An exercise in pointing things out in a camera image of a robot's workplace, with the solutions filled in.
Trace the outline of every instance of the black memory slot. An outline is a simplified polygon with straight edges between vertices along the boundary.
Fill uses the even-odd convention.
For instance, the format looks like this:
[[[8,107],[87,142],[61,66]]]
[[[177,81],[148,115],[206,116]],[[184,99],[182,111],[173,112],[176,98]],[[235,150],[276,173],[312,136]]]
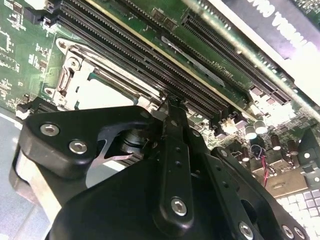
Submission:
[[[198,16],[189,14],[182,25],[207,46],[223,56],[231,66],[279,104],[283,105],[291,100],[289,96],[280,91],[261,71],[249,63],[241,54],[237,54],[234,48],[226,44],[225,41]]]
[[[198,91],[203,92],[200,96],[204,101],[207,101],[208,104],[212,104],[213,107],[219,108],[219,104],[223,105],[224,107],[227,107],[228,104],[219,96],[214,94],[211,90],[209,90],[207,87],[205,87],[202,83],[198,82],[196,79],[194,79],[191,75],[184,72],[182,69],[177,67],[175,64],[173,64],[171,61],[163,57],[160,53],[158,53],[156,50],[154,50],[149,45],[145,44],[143,41],[141,41],[138,37],[134,36],[129,31],[123,29],[121,26],[119,26],[117,23],[103,15],[101,12],[99,12],[97,9],[92,8],[90,4],[83,1],[74,1],[71,0],[70,2],[73,2],[74,4],[68,4],[67,2],[64,3],[65,7],[68,8],[69,11],[74,11],[80,14],[81,10],[86,10],[89,15],[82,16],[85,18],[85,21],[90,24],[90,29],[94,29],[96,33],[101,33],[103,31],[105,38],[112,35],[115,36],[115,43],[114,46],[118,46],[119,44],[122,44],[126,49],[129,49],[130,46],[134,45],[134,54],[136,54],[137,50],[143,50],[140,51],[141,56],[143,56],[143,59],[148,60],[150,65],[153,65],[155,68],[160,68],[165,71],[167,74],[171,75],[174,79],[179,79],[178,84],[183,84],[184,87],[189,88],[190,85],[196,87]],[[132,51],[125,50],[128,55],[132,55]]]
[[[153,58],[153,61],[150,61],[152,64],[150,64],[149,62],[149,66],[146,64],[147,63],[146,61],[143,61],[144,64],[141,64],[141,62],[139,61],[141,61],[142,59],[141,57],[143,57],[143,59],[145,60],[146,59],[145,55],[143,54],[140,55],[140,53],[137,52],[136,49],[135,49],[135,53],[132,54],[132,51],[128,47],[129,45],[127,42],[124,42],[123,39],[119,41],[119,38],[116,38],[117,37],[116,35],[112,35],[111,37],[109,37],[111,33],[108,32],[106,34],[106,32],[101,31],[102,29],[101,25],[100,26],[90,25],[88,29],[88,26],[87,26],[88,19],[87,21],[81,22],[81,18],[83,16],[79,16],[79,13],[80,12],[78,12],[77,14],[76,11],[74,10],[67,11],[68,16],[61,15],[59,19],[62,22],[64,27],[67,27],[69,30],[73,30],[75,34],[83,37],[86,41],[92,44],[101,53],[104,53],[109,57],[111,56],[113,59],[116,58],[117,60],[116,62],[118,64],[120,64],[121,66],[124,65],[126,69],[130,70],[137,77],[140,77],[142,80],[145,80],[146,76],[149,75],[147,77],[148,79],[147,83],[149,84],[152,83],[153,86],[160,85],[162,89],[165,89],[167,91],[168,91],[168,85],[173,85],[173,87],[170,88],[170,92],[174,92],[174,94],[178,96],[186,96],[186,99],[189,102],[196,102],[196,105],[193,107],[193,109],[198,108],[200,105],[203,108],[202,114],[203,115],[205,114],[206,117],[210,117],[212,113],[216,113],[224,109],[226,105],[225,103],[221,105],[219,102],[214,101],[214,99],[212,99],[211,96],[206,96],[202,92],[200,94],[199,91],[195,91],[197,88],[199,88],[198,86],[197,88],[194,88],[192,87],[192,85],[189,84],[189,82],[187,83],[182,81],[183,79],[177,76],[175,71],[172,71],[172,69],[169,69],[168,67],[165,68],[165,66],[163,66],[163,63],[161,63],[160,61],[158,61],[157,63],[154,63],[156,58]],[[150,79],[154,79],[155,74],[162,77],[162,79],[151,82]]]
[[[176,35],[174,35],[171,31],[163,27],[161,24],[156,22],[153,18],[151,18],[146,12],[142,11],[139,7],[137,7],[133,2],[130,0],[117,0],[116,3],[121,5],[122,8],[127,9],[139,19],[144,20],[148,26],[150,26],[153,30],[158,33],[158,38],[161,39],[161,36],[166,37],[169,39],[174,45],[179,46],[179,48],[185,52],[186,54],[190,55],[196,61],[198,61],[202,66],[207,68],[213,74],[216,75],[217,78],[222,79],[228,85],[236,90],[237,92],[241,93],[243,97],[249,102],[249,98],[247,98],[248,91],[244,89],[240,84],[233,81],[231,78],[225,76],[222,72],[216,71],[215,68],[212,66],[212,63],[206,59],[204,56],[200,55],[197,51],[191,48],[189,45],[185,44],[182,39],[179,39]]]

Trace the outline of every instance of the green circuit board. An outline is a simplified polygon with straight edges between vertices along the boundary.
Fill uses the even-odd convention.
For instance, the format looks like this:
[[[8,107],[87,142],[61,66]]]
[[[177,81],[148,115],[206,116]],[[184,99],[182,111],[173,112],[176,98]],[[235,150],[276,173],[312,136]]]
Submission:
[[[173,59],[177,60],[189,71],[194,73],[200,79],[209,83],[217,91],[232,102],[237,104],[240,108],[245,109],[247,107],[246,96],[243,92],[238,91],[227,81],[225,87],[221,86],[207,74],[200,71],[194,64],[192,64],[187,58],[178,53],[172,47],[168,46],[161,40],[161,35],[159,32],[153,29],[150,24],[148,24],[144,19],[136,16],[134,11],[128,10],[128,8],[123,7],[116,0],[87,0],[94,6],[99,6],[100,10],[107,13],[108,16],[113,16],[121,24],[128,26],[132,31],[142,36],[144,39],[149,41],[151,44],[161,49]],[[212,51],[209,46],[201,42],[196,36],[192,35],[187,29],[182,26],[182,21],[184,17],[190,13],[188,7],[180,0],[170,1],[130,1],[135,4],[143,14],[147,14],[149,18],[156,18],[155,14],[163,14],[163,22],[158,22],[157,24],[164,25],[173,35],[177,36],[181,41],[183,40],[187,45],[194,47],[192,51],[196,51],[203,59],[206,59],[207,63],[214,69],[214,73],[218,75],[223,80],[230,80],[233,84],[237,84],[240,88],[248,90],[252,87],[252,83],[246,79],[246,77],[240,73],[238,70],[233,68],[228,64],[223,57],[221,57],[216,52]]]
[[[190,71],[206,78],[191,64],[188,65],[185,57],[161,42],[157,33],[144,21],[117,4],[116,1],[95,0],[95,2],[103,6],[120,22],[183,63]],[[190,13],[190,10],[182,2],[170,0],[150,0],[148,4],[143,0],[134,0],[133,2],[150,17],[162,21],[162,24],[167,25],[168,28],[171,26],[172,33],[185,43],[192,44],[193,49],[212,62],[212,66],[216,66],[217,72],[220,71],[226,78],[237,80],[243,89],[251,88],[252,83],[241,72],[182,26],[183,19]],[[45,28],[41,24],[33,25],[24,20],[23,5],[26,5],[24,0],[4,0],[0,7],[0,106],[11,112],[15,112],[17,104],[26,101],[25,95],[29,96],[29,100],[37,96],[47,101],[51,100],[44,92],[44,87],[56,87],[64,62],[64,54],[57,48],[56,39],[64,37],[81,41],[77,36],[60,28],[59,25],[54,28]],[[163,20],[161,20],[161,15],[155,14],[155,9],[157,9],[157,14],[164,15]],[[166,23],[168,18],[174,25],[169,26],[169,23]],[[214,82],[211,84],[239,106],[245,107],[243,96],[232,87],[223,88]],[[209,148],[217,145],[227,146],[233,139],[244,139],[244,133],[241,131],[235,132],[223,140],[215,138],[214,132],[209,130],[207,119],[196,113],[190,114],[189,118],[194,122],[197,130],[206,136]],[[279,135],[283,134],[283,141],[287,138],[298,139],[301,131],[314,124],[313,119],[305,118],[305,114],[297,112],[295,121],[285,123],[274,131]]]
[[[316,25],[320,26],[320,0],[292,0]]]
[[[64,58],[55,45],[56,31],[24,20],[23,4],[0,3],[0,106],[11,112],[24,95],[47,98],[42,90],[57,85]]]

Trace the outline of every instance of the expansion slot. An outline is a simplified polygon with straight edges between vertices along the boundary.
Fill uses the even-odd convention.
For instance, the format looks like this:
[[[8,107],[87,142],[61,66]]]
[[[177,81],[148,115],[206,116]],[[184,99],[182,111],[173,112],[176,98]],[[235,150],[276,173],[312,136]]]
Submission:
[[[130,0],[119,0],[119,4],[125,8],[129,8],[135,15],[140,19],[144,19],[150,24],[150,26],[159,33],[166,33],[167,36],[170,36],[170,41],[175,45],[178,45],[184,52],[189,55],[192,55],[197,61],[201,62],[203,66],[208,69],[212,69],[210,61],[205,58],[203,55],[195,51],[191,46],[186,45],[181,39],[175,36],[173,33],[168,31],[161,24],[157,23],[152,19],[148,14],[143,12]],[[184,26],[190,33],[197,36],[205,44],[209,45],[216,53],[219,53],[221,56],[224,56],[224,60],[227,61],[232,67],[237,69],[241,74],[243,74],[249,81],[251,81],[254,86],[261,89],[265,94],[269,95],[279,104],[285,104],[291,100],[291,98],[286,95],[283,91],[279,90],[266,76],[264,76],[261,71],[256,69],[249,61],[247,61],[243,56],[237,54],[236,51],[231,48],[229,45],[224,43],[224,40],[219,38],[212,30],[209,30],[207,24],[203,22],[199,17],[192,17],[190,14],[185,18],[185,21],[182,21],[182,26]],[[237,80],[232,81],[232,86],[237,87]]]
[[[155,30],[159,36],[160,39],[161,36],[165,38],[169,38],[169,40],[176,46],[179,46],[179,48],[186,53],[187,55],[190,55],[192,58],[194,58],[197,62],[199,62],[204,68],[209,69],[211,71],[211,74],[216,75],[214,78],[221,78],[224,81],[227,81],[230,86],[235,90],[237,90],[239,93],[242,93],[244,96],[247,94],[248,90],[243,88],[237,81],[234,81],[226,76],[224,76],[222,73],[218,72],[214,67],[212,66],[212,62],[207,60],[204,56],[199,54],[196,50],[194,50],[192,47],[190,47],[188,44],[186,44],[183,40],[178,38],[176,35],[174,35],[171,31],[166,29],[164,26],[156,22],[152,17],[150,17],[146,12],[144,12],[142,9],[137,7],[132,1],[130,0],[117,0],[116,4],[121,6],[122,10],[127,10],[133,13],[135,16],[137,16],[140,20],[143,20],[147,23],[148,26],[150,26],[153,30]]]
[[[189,14],[182,25],[191,33],[202,40],[206,45],[219,53],[224,59],[244,76],[246,76],[256,87],[269,95],[279,104],[285,104],[291,99],[280,91],[265,75],[249,63],[241,54],[236,53],[234,47],[227,44],[198,16]]]
[[[110,58],[153,86],[184,98],[207,118],[229,104],[206,86],[164,58],[156,50],[84,1],[64,1],[59,23]]]

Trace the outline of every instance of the integrated circuit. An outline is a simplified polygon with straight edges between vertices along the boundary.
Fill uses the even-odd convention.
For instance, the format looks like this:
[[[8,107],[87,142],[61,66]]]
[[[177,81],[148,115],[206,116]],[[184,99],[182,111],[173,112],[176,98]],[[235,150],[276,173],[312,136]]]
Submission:
[[[154,8],[151,12],[151,16],[153,17],[154,20],[156,20],[158,23],[162,23],[166,16],[160,12],[158,9]]]
[[[163,26],[173,32],[176,29],[177,24],[175,24],[175,22],[173,22],[170,18],[166,18]]]
[[[23,7],[17,2],[15,2],[13,4],[13,10],[18,14],[22,14],[23,13]]]

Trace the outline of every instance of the capacitor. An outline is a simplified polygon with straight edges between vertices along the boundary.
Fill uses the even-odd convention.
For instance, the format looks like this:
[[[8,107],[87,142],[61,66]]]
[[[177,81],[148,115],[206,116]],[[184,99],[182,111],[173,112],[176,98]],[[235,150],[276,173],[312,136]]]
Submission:
[[[242,155],[241,155],[242,161],[248,162],[250,160],[248,148],[245,146],[243,148],[241,148],[241,153],[242,153]]]
[[[262,137],[257,136],[255,139],[250,140],[250,145],[250,151],[257,160],[260,160],[262,156],[266,155],[266,145]]]
[[[252,125],[247,125],[245,127],[245,139],[252,140],[257,137],[255,127]]]
[[[255,133],[256,134],[265,134],[268,129],[262,120],[258,120],[254,123]]]
[[[289,140],[287,143],[289,154],[292,156],[298,155],[298,147],[295,140]]]
[[[279,151],[281,149],[281,143],[280,143],[278,135],[276,135],[276,134],[271,135],[270,141],[271,141],[271,145],[272,145],[273,150]]]
[[[242,164],[242,156],[236,156],[236,159],[238,161],[238,163]]]

